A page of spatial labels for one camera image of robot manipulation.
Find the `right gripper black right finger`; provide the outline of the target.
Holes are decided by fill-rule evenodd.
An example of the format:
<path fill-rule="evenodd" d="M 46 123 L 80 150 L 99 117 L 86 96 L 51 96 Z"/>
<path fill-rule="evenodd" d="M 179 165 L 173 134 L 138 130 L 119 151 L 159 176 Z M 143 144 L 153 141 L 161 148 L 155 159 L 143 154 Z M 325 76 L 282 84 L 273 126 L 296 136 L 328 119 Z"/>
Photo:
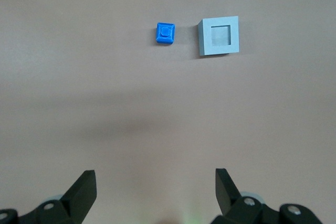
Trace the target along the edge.
<path fill-rule="evenodd" d="M 217 216 L 212 223 L 321 223 L 321 220 L 305 206 L 293 203 L 283 204 L 276 211 L 256 197 L 241 195 L 224 168 L 216 169 L 215 187 L 217 202 L 222 214 Z"/>

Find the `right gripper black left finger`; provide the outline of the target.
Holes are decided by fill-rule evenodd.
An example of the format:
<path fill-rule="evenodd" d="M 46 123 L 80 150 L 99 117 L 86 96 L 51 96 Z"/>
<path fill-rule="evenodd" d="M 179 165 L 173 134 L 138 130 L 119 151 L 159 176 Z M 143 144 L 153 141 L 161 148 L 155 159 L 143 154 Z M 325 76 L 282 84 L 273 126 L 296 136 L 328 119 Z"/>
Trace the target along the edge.
<path fill-rule="evenodd" d="M 1 223 L 82 223 L 96 198 L 95 171 L 86 170 L 60 199 L 48 200 L 23 216 L 16 209 L 2 209 Z"/>

